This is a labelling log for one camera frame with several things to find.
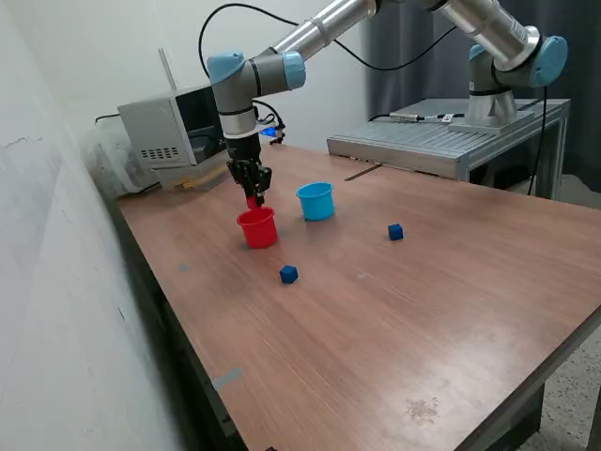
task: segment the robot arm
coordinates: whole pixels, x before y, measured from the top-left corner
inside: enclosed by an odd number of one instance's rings
[[[374,16],[381,1],[334,0],[257,57],[246,60],[242,53],[230,53],[208,59],[209,79],[232,158],[228,167],[244,188],[249,206],[263,204],[271,179],[270,169],[259,158],[253,99],[303,86],[305,61],[356,23]],[[510,86],[546,86],[563,70],[565,40],[545,38],[536,27],[524,27],[498,0],[417,2],[443,14],[478,43],[470,52],[471,96],[499,101],[495,96],[511,91]],[[482,115],[469,111],[466,120],[477,122]]]

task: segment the black cable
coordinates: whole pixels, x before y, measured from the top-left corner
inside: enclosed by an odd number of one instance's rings
[[[442,119],[442,118],[444,118],[445,116],[447,116],[447,115],[444,115],[444,114],[436,115],[436,117],[437,117],[438,119]],[[463,113],[454,113],[454,114],[453,114],[453,117],[465,117],[465,116],[466,116],[466,115],[465,115],[465,114],[463,114]],[[373,116],[373,117],[370,117],[370,118],[369,118],[369,120],[368,120],[368,122],[371,122],[372,120],[378,119],[379,117],[391,117],[391,118],[394,118],[394,117],[392,117],[391,115],[375,115],[375,116]],[[424,121],[424,120],[426,120],[426,119],[427,119],[427,117],[423,117],[423,116],[417,116],[415,120],[416,120],[416,122],[422,122],[422,121]]]
[[[370,117],[369,119],[367,119],[367,121],[368,121],[368,122],[371,122],[372,120],[376,120],[376,119],[378,119],[378,118],[380,118],[380,117],[390,117],[390,116],[391,116],[391,115],[375,115],[375,116],[372,116],[372,117]]]
[[[292,22],[292,21],[288,21],[282,17],[276,16],[275,14],[270,13],[269,11],[263,9],[263,8],[259,8],[259,7],[255,7],[253,5],[247,5],[245,3],[226,3],[224,5],[221,5],[218,8],[215,8],[213,10],[213,12],[211,12],[208,17],[205,19],[205,22],[203,23],[203,27],[200,29],[200,36],[198,37],[198,56],[200,57],[200,64],[203,65],[203,71],[205,72],[205,75],[208,77],[208,70],[207,70],[207,66],[205,65],[205,58],[203,57],[203,36],[205,36],[205,31],[207,30],[207,25],[210,22],[210,20],[221,10],[223,9],[227,9],[227,8],[247,8],[247,9],[252,9],[253,11],[257,11],[257,12],[262,12],[263,14],[270,16],[272,19],[275,19],[276,21],[280,21],[283,23],[287,23],[288,25],[294,25],[297,26],[298,24],[296,22]]]
[[[117,113],[116,115],[106,115],[106,116],[98,116],[96,118],[96,120],[94,121],[95,124],[98,124],[98,121],[101,119],[108,119],[109,117],[118,117],[121,116],[119,113]]]
[[[259,123],[261,123],[261,124],[269,124],[273,120],[275,120],[275,114],[273,114],[273,113],[269,113],[264,118],[258,119]]]
[[[532,186],[534,184],[534,178],[538,172],[538,164],[541,161],[541,154],[543,153],[543,142],[545,141],[545,127],[547,126],[547,87],[543,93],[543,126],[541,127],[541,137],[538,140],[538,150],[536,152],[536,162],[534,163],[534,171],[530,179],[530,188],[528,188],[528,195],[532,195]]]
[[[205,65],[205,58],[203,57],[203,49],[202,49],[202,44],[203,44],[203,37],[205,36],[205,31],[207,30],[207,25],[210,22],[210,20],[221,10],[226,9],[226,8],[247,8],[247,9],[251,9],[253,11],[257,11],[257,12],[261,12],[267,16],[270,16],[272,19],[275,19],[276,21],[282,22],[282,23],[287,23],[288,25],[293,25],[293,26],[298,26],[299,24],[293,21],[289,21],[288,19],[284,19],[283,17],[277,16],[263,8],[259,8],[259,7],[255,7],[253,5],[247,5],[245,3],[226,3],[225,5],[221,5],[218,8],[215,8],[215,10],[213,10],[213,12],[211,12],[208,17],[205,19],[205,22],[203,23],[203,26],[200,30],[200,36],[198,37],[198,56],[200,57],[200,63],[203,66],[203,71],[205,72],[206,76],[208,77],[208,70],[207,70],[207,66]],[[343,44],[342,42],[340,42],[338,39],[335,39],[334,42],[336,44],[338,44],[345,52],[347,52],[348,54],[350,54],[353,58],[355,58],[357,61],[359,61],[360,63],[362,63],[363,65],[365,65],[366,67],[368,67],[369,69],[373,69],[373,70],[380,70],[380,71],[391,71],[391,70],[400,70],[403,68],[406,68],[407,66],[409,66],[410,64],[413,64],[414,62],[416,62],[418,59],[422,58],[423,56],[425,56],[428,52],[430,52],[434,47],[436,47],[436,45],[441,42],[444,38],[446,38],[452,31],[456,30],[456,26],[454,26],[453,28],[451,28],[450,30],[448,30],[447,32],[445,32],[442,36],[440,36],[438,39],[436,39],[428,48],[426,48],[423,52],[421,52],[420,54],[418,54],[417,56],[415,56],[413,59],[411,59],[410,61],[408,61],[407,63],[403,63],[399,66],[395,66],[393,68],[379,68],[377,66],[374,66],[372,64],[369,64],[367,61],[364,61],[363,59],[361,59],[359,56],[357,56],[355,53],[353,53],[345,44]]]
[[[256,103],[257,105],[264,106],[267,109],[269,109],[273,114],[275,114],[275,116],[277,117],[278,122],[280,123],[280,125],[282,127],[285,127],[284,122],[282,121],[282,117],[280,116],[280,114],[277,111],[275,111],[275,108],[273,108],[271,105],[269,105],[266,101],[253,100],[253,103]]]
[[[388,72],[388,71],[392,71],[392,70],[401,70],[401,69],[404,69],[407,66],[413,64],[418,59],[424,57],[428,52],[430,52],[434,47],[436,47],[439,42],[441,42],[443,39],[445,39],[447,36],[449,36],[451,34],[451,32],[455,31],[456,29],[457,29],[457,27],[454,26],[453,28],[451,28],[450,30],[448,30],[444,34],[442,34],[442,36],[440,36],[440,38],[438,38],[434,42],[432,42],[432,44],[428,48],[426,48],[423,52],[421,52],[420,54],[418,54],[417,56],[415,56],[413,59],[410,59],[410,61],[408,61],[407,63],[403,63],[403,64],[400,64],[398,66],[394,66],[393,68],[379,68],[377,66],[373,66],[373,65],[369,64],[367,61],[362,60],[356,54],[354,54],[345,44],[343,44],[341,42],[338,42],[338,41],[336,41],[336,43],[340,47],[342,47],[342,49],[345,52],[347,52],[348,54],[350,54],[353,58],[355,58],[357,61],[359,61],[363,65],[367,66],[369,69],[379,70],[381,72]]]

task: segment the table leg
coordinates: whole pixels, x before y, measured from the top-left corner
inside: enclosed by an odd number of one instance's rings
[[[567,117],[562,117],[557,125],[552,125],[545,131],[545,141],[536,176],[535,192],[538,197],[553,200],[559,198],[566,132]]]
[[[543,385],[512,418],[507,430],[486,451],[514,451],[541,427],[545,385]]]
[[[601,390],[597,399],[597,405],[594,408],[593,425],[591,426],[591,435],[589,435],[589,444],[586,451],[601,451]]]

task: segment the gray tape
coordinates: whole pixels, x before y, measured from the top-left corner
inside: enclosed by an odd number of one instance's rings
[[[241,377],[242,377],[242,369],[241,368],[234,368],[230,372],[228,372],[225,375],[221,376],[220,378],[215,379],[214,381],[212,381],[213,388],[215,388],[215,390],[217,390],[219,392],[219,390],[224,385],[226,385],[228,383],[231,383],[233,381],[237,381]]]

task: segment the wooden table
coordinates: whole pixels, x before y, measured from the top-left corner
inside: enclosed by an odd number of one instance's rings
[[[231,179],[120,204],[251,450],[484,449],[601,322],[601,211],[388,167],[345,181],[370,165],[294,148],[263,158],[268,250],[245,247]],[[337,212],[306,223],[295,191],[316,180]]]

